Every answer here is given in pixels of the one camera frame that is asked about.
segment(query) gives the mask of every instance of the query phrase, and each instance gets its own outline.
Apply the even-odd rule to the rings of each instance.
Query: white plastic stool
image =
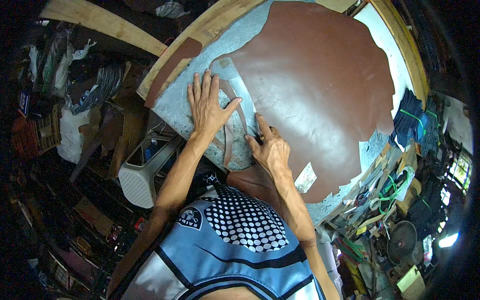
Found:
[[[140,149],[145,140],[154,139],[157,141],[167,141],[167,143],[158,150],[147,163],[142,166],[129,163],[130,158]],[[119,170],[119,180],[123,194],[132,204],[151,208],[154,205],[156,191],[154,186],[154,177],[157,171],[163,167],[168,159],[176,153],[182,145],[183,139],[176,135],[173,139],[168,137],[146,137],[130,154],[127,160],[122,164]]]

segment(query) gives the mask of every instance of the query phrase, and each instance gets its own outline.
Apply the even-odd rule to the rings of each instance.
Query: polka dot pattern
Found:
[[[289,243],[282,220],[268,204],[228,187],[216,187],[216,193],[217,199],[202,198],[212,202],[204,214],[225,243],[252,252],[275,251]]]

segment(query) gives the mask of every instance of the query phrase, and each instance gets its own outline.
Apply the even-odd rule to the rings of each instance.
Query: label sticker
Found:
[[[202,228],[202,213],[195,207],[186,207],[180,213],[176,223],[196,230]]]
[[[295,187],[300,193],[306,193],[316,179],[317,175],[313,172],[312,163],[309,162],[295,179]]]

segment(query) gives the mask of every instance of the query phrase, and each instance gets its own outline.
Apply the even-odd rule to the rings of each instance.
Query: plastic bag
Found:
[[[78,164],[82,155],[84,135],[79,133],[78,128],[90,122],[90,110],[72,115],[67,105],[61,109],[60,118],[60,145],[57,146],[58,154],[65,160]]]

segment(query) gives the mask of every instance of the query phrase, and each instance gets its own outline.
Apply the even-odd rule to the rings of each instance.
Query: raiders logo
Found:
[[[181,211],[176,223],[200,230],[202,228],[202,213],[195,207],[186,207]]]

